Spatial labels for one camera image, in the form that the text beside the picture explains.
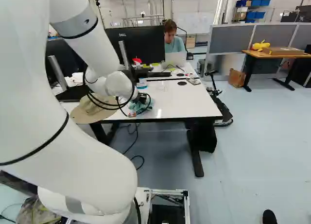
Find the brown paper bag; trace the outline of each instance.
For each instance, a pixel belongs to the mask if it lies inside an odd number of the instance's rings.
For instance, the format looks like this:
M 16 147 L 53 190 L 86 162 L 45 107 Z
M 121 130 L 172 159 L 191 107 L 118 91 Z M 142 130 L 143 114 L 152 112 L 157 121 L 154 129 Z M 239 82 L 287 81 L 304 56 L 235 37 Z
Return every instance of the brown paper bag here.
M 244 85 L 245 73 L 234 69 L 230 69 L 229 84 L 235 88 L 240 88 Z

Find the round black coaster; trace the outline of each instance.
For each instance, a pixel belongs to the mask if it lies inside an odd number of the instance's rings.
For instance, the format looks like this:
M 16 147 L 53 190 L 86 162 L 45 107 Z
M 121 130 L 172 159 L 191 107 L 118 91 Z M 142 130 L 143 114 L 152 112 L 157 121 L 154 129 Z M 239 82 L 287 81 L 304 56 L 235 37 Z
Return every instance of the round black coaster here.
M 177 84 L 179 84 L 180 86 L 184 86 L 187 84 L 187 82 L 178 82 Z

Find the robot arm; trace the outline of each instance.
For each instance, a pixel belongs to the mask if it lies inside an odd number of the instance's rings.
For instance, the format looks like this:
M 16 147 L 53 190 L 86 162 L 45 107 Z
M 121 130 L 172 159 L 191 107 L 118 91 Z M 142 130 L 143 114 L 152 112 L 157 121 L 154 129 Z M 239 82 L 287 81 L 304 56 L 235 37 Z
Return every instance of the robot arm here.
M 86 223 L 122 223 L 133 206 L 136 169 L 85 134 L 51 93 L 44 72 L 49 18 L 89 65 L 89 82 L 103 80 L 94 91 L 132 93 L 87 0 L 0 0 L 0 19 L 6 23 L 0 34 L 5 103 L 0 106 L 0 169 L 39 186 L 42 203 L 56 213 Z
M 132 82 L 118 71 L 123 66 L 88 0 L 50 0 L 50 24 L 88 64 L 86 84 L 93 91 L 130 98 Z M 132 99 L 137 94 L 135 88 Z

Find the cubicle partition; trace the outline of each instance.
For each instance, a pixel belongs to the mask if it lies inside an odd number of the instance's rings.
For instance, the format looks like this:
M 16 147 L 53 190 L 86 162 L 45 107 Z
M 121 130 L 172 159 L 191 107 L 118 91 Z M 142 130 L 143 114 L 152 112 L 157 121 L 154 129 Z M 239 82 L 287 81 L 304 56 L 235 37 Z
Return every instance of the cubicle partition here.
M 214 63 L 216 56 L 242 54 L 242 50 L 250 49 L 252 44 L 262 40 L 269 42 L 272 47 L 284 46 L 304 50 L 311 44 L 310 33 L 311 23 L 299 22 L 213 25 L 210 29 L 205 69 L 208 63 Z

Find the desk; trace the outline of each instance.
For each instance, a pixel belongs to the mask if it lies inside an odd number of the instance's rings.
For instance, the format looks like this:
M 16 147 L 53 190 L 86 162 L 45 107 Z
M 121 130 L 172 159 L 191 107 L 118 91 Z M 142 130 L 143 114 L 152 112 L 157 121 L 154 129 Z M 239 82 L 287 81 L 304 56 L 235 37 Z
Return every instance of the desk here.
M 246 77 L 245 77 L 244 85 L 243 85 L 244 89 L 247 92 L 251 92 L 252 91 L 251 88 L 248 87 L 248 82 L 249 82 L 249 79 L 252 76 L 252 73 L 253 73 L 253 70 L 254 70 L 254 64 L 255 64 L 255 61 L 257 59 L 311 58 L 311 55 L 307 54 L 307 53 L 304 53 L 303 55 L 269 55 L 269 54 L 264 53 L 264 52 L 258 52 L 258 51 L 253 51 L 253 50 L 242 50 L 242 52 L 247 55 L 246 59 L 250 60 L 250 65 L 247 68 Z M 280 83 L 282 86 L 286 87 L 287 89 L 289 89 L 291 91 L 294 91 L 295 89 L 289 85 L 289 82 L 292 80 L 292 76 L 293 76 L 293 73 L 294 73 L 296 65 L 297 65 L 297 63 L 295 61 L 293 66 L 292 66 L 292 69 L 289 70 L 289 72 L 288 72 L 288 75 L 287 75 L 287 77 L 285 79 L 285 82 L 283 82 L 283 81 L 281 81 L 281 80 L 279 80 L 277 78 L 274 78 L 273 80 L 278 82 L 278 83 Z
M 172 67 L 168 67 L 164 72 L 169 72 Z M 175 70 L 171 71 L 170 77 L 147 77 L 147 81 L 159 81 L 159 80 L 182 80 L 188 78 L 188 76 L 177 76 L 177 74 L 182 73 L 192 73 L 193 75 L 191 77 L 193 78 L 199 78 L 196 71 L 193 69 L 191 64 L 189 62 L 186 62 L 183 67 L 181 67 L 183 70 L 175 68 Z M 162 72 L 164 68 L 161 65 L 155 66 L 152 72 Z
M 215 120 L 222 119 L 221 112 L 218 110 L 216 104 L 207 93 L 203 84 L 194 86 L 187 82 L 185 86 L 180 86 L 177 84 L 178 82 L 180 82 L 180 80 L 147 82 L 147 88 L 140 90 L 140 92 L 148 93 L 151 98 L 154 99 L 152 111 L 145 111 L 135 118 L 130 118 L 118 110 L 105 120 L 90 123 L 97 140 L 104 144 L 110 143 L 110 136 L 106 136 L 101 126 L 102 123 L 113 123 L 113 131 L 116 131 L 120 123 L 201 122 L 205 125 L 210 124 L 212 126 Z M 71 110 L 77 105 L 78 102 L 62 103 L 62 106 L 68 112 L 71 112 Z M 129 112 L 127 107 L 124 107 L 123 111 L 126 114 Z M 206 135 L 202 136 L 201 133 L 194 133 L 191 137 L 202 138 L 206 137 Z M 203 177 L 204 171 L 199 151 L 196 146 L 191 145 L 191 143 L 190 148 L 195 174 L 198 177 Z

